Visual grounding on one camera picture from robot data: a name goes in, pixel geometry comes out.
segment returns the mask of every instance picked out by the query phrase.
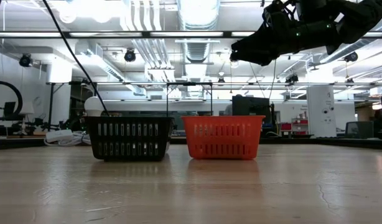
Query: white pillar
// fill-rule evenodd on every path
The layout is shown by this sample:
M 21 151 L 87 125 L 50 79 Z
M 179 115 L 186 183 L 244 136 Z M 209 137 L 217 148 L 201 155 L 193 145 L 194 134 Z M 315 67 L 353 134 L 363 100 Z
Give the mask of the white pillar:
M 56 59 L 47 65 L 47 82 L 67 83 L 72 79 L 72 65 L 62 59 Z M 55 84 L 53 94 L 52 124 L 69 118 L 71 86 Z
M 309 82 L 333 82 L 332 69 L 320 68 L 306 75 Z M 307 88 L 309 134 L 316 138 L 336 137 L 335 100 L 333 86 L 310 86 Z

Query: black basket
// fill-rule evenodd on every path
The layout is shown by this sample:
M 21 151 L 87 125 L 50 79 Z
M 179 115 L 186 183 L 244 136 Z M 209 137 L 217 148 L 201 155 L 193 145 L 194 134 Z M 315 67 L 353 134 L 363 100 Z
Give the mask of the black basket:
M 86 117 L 86 124 L 97 159 L 161 161 L 169 148 L 174 119 Z

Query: white wall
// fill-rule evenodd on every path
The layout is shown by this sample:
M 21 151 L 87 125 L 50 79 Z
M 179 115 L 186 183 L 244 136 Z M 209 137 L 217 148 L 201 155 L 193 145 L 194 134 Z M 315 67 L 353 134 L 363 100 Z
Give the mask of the white wall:
M 49 108 L 49 86 L 45 84 L 46 73 L 38 68 L 22 68 L 18 60 L 0 54 L 0 81 L 13 84 L 22 95 L 23 102 L 32 102 L 35 114 L 29 115 L 29 119 L 46 114 L 48 118 Z M 8 101 L 17 101 L 14 92 L 6 86 L 0 85 L 0 107 Z M 3 110 L 0 110 L 0 117 L 3 116 Z M 11 122 L 2 122 L 0 124 L 11 125 Z
M 230 102 L 213 102 L 213 114 L 219 115 Z M 280 112 L 281 122 L 291 122 L 299 114 L 307 111 L 307 102 L 274 102 L 275 110 Z M 110 111 L 166 111 L 166 102 L 141 101 L 141 102 L 105 102 Z M 210 102 L 180 103 L 169 102 L 169 111 L 210 111 Z M 335 103 L 336 126 L 345 129 L 346 123 L 355 121 L 354 103 Z

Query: ceiling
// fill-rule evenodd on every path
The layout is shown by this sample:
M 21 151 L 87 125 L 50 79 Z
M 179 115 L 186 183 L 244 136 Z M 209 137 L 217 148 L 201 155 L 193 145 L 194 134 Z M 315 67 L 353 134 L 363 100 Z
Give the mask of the ceiling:
M 6 5 L 2 3 L 0 7 L 0 31 L 50 31 L 56 30 L 54 23 L 52 22 L 47 11 L 42 7 L 42 1 L 7 1 Z M 50 1 L 54 9 L 55 17 L 59 18 L 58 7 L 65 4 L 65 1 Z M 60 23 L 61 28 L 67 31 L 103 31 L 103 30 L 122 30 L 119 22 L 121 15 L 121 1 L 110 0 L 105 2 L 104 10 L 109 11 L 112 18 L 106 23 L 98 23 L 93 18 L 87 17 L 87 15 L 78 17 L 73 23 L 65 24 Z M 260 7 L 261 1 L 241 1 L 241 0 L 221 0 L 218 24 L 216 30 L 232 30 L 232 31 L 256 31 L 262 23 L 261 14 L 263 9 Z M 179 30 L 179 18 L 177 5 L 175 0 L 160 0 L 160 22 L 163 30 Z M 294 55 L 283 55 L 279 57 L 276 62 L 272 62 L 266 67 L 250 64 L 247 62 L 239 62 L 237 68 L 230 68 L 230 62 L 228 61 L 228 54 L 230 53 L 231 44 L 236 42 L 236 39 L 220 39 L 219 43 L 211 44 L 209 57 L 207 59 L 207 70 L 204 80 L 211 80 L 216 82 L 220 77 L 219 72 L 223 72 L 223 77 L 226 82 L 255 82 L 256 78 L 259 82 L 271 83 L 284 81 L 284 77 L 292 73 L 296 73 L 299 76 L 300 82 L 306 82 L 305 74 L 306 62 L 308 58 L 320 57 L 325 53 L 325 48 L 312 49 L 303 52 L 299 52 Z M 72 47 L 76 46 L 77 40 L 70 40 Z M 120 72 L 123 74 L 129 74 L 130 77 L 137 79 L 137 74 L 142 74 L 145 71 L 145 61 L 136 54 L 136 61 L 126 63 L 124 61 L 124 53 L 129 47 L 134 47 L 130 39 L 93 39 L 89 40 L 91 44 L 98 44 L 104 50 L 104 58 L 110 61 Z M 40 60 L 41 63 L 49 63 L 51 60 L 51 54 L 59 54 L 60 57 L 66 57 L 66 59 L 73 63 L 69 51 L 66 49 L 62 40 L 33 40 L 33 39 L 6 39 L 4 47 L 11 49 L 11 46 L 15 46 L 11 50 L 11 54 L 20 56 L 21 49 L 23 47 L 34 47 L 35 52 L 31 52 Z M 184 69 L 184 55 L 182 52 L 181 44 L 176 44 L 175 39 L 166 39 L 165 46 L 169 55 L 170 61 L 174 66 L 174 77 L 176 79 L 186 78 Z M 37 54 L 37 47 L 45 47 L 54 49 L 49 54 Z M 334 81 L 344 82 L 346 75 L 364 75 L 369 71 L 375 71 L 376 68 L 382 66 L 382 39 L 376 40 L 361 49 L 356 51 L 359 55 L 359 59 L 356 62 L 348 63 L 347 69 L 344 61 L 336 60 L 332 63 L 324 65 L 326 68 L 330 68 L 334 74 Z M 107 82 L 109 78 L 107 74 L 92 61 L 87 58 L 81 58 L 83 66 L 87 72 L 93 77 L 96 82 Z M 74 65 L 73 77 L 84 77 L 81 70 Z M 369 83 L 382 80 L 382 70 L 372 72 L 371 74 L 364 76 L 363 78 L 355 78 L 355 82 Z M 217 89 L 233 88 L 233 86 L 225 85 L 218 86 Z M 248 86 L 248 88 L 259 89 L 258 86 Z M 287 90 L 282 87 L 281 90 L 276 90 L 277 94 L 281 94 Z M 350 93 L 361 93 L 369 90 L 369 86 L 362 86 L 355 90 L 350 90 Z

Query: wooden table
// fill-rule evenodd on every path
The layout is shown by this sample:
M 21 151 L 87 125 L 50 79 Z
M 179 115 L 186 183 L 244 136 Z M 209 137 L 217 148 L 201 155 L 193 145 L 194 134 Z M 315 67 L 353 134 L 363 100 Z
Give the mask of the wooden table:
M 0 224 L 382 223 L 382 151 L 262 145 L 254 161 L 104 163 L 89 147 L 0 151 Z

